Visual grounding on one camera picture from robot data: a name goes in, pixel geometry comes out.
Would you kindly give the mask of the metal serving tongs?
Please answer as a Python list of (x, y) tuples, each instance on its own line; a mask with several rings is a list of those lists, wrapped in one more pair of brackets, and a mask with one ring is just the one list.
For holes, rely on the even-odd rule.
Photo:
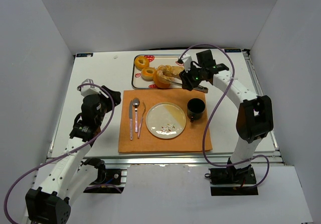
[(157, 69), (154, 76), (153, 81), (157, 85), (158, 88), (169, 88), (171, 85), (179, 86), (185, 90), (197, 90), (203, 93), (208, 93), (208, 89), (203, 86), (196, 86), (194, 88), (187, 88), (183, 85), (179, 73), (182, 72), (180, 68), (177, 69), (167, 69), (167, 68), (160, 68)]

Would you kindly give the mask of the large orange swirl bread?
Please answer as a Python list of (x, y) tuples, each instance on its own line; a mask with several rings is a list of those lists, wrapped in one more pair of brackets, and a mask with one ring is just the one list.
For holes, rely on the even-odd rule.
[(170, 72), (171, 66), (169, 65), (160, 65), (156, 69), (156, 73), (153, 76), (153, 81), (158, 88), (169, 88), (171, 83), (174, 81)]

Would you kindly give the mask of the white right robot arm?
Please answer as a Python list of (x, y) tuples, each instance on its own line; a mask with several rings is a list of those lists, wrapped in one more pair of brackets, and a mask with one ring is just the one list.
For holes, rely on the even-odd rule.
[(183, 53), (178, 62), (184, 66), (179, 74), (183, 89), (193, 90), (206, 81), (221, 90), (222, 96), (228, 97), (236, 106), (236, 131), (239, 137), (226, 167), (238, 172), (248, 170), (257, 146), (273, 130), (270, 97), (250, 91), (236, 79), (234, 67), (216, 63), (211, 50), (197, 53), (197, 61)]

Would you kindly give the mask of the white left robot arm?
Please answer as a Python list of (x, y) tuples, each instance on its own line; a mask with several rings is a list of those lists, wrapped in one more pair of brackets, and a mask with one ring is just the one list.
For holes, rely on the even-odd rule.
[(106, 86), (83, 83), (77, 88), (83, 96), (81, 111), (76, 115), (62, 157), (37, 189), (29, 189), (25, 200), (29, 220), (36, 223), (66, 223), (71, 206), (92, 183), (106, 179), (103, 160), (84, 159), (102, 133), (106, 113), (121, 103), (121, 93)]

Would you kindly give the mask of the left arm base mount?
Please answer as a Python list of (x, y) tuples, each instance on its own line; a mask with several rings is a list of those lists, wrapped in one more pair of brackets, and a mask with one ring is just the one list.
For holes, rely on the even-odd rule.
[(121, 194), (124, 187), (121, 187), (122, 170), (116, 168), (107, 168), (103, 160), (98, 158), (89, 158), (81, 161), (78, 168), (92, 166), (96, 170), (96, 179), (92, 181), (84, 190), (84, 193), (96, 194)]

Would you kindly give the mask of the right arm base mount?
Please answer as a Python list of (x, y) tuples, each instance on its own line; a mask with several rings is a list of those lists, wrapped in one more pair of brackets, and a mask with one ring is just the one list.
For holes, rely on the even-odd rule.
[(251, 164), (242, 169), (234, 166), (211, 168), (204, 177), (209, 179), (212, 196), (258, 195), (256, 176)]

